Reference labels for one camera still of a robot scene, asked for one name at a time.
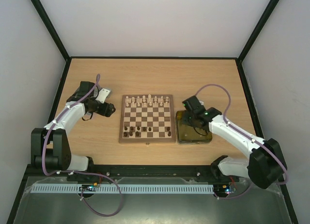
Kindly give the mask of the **gold tin with pieces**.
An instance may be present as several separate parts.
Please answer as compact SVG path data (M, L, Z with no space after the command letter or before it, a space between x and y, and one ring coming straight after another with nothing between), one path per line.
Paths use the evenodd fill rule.
M175 115L176 135L178 144L208 144L212 141L211 133L188 125L188 116L185 110L179 110Z

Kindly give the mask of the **wooden chess board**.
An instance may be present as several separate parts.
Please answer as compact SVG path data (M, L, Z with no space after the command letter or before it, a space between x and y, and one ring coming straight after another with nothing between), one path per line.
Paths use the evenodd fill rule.
M171 94L122 96L119 143L174 143L176 141Z

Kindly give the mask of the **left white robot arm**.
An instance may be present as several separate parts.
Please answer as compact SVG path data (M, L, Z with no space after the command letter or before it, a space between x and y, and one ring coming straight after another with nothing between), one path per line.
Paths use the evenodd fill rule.
M110 117L115 106L107 103L111 90L98 82L82 81L78 89L66 100L64 109L43 128L31 133L31 165L41 168L50 176L62 171L87 171L93 165L89 156L74 155L69 146L68 134L86 114Z

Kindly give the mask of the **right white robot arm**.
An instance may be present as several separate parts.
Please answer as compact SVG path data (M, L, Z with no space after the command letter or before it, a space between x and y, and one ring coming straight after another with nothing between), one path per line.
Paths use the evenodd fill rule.
M222 181L227 176L244 177L259 188L266 189L287 175L287 166L276 140L265 140L248 133L230 122L225 113L213 107L206 109L196 96L182 103L186 109L187 124L220 136L245 156L244 159L222 156L215 160L211 164L214 180Z

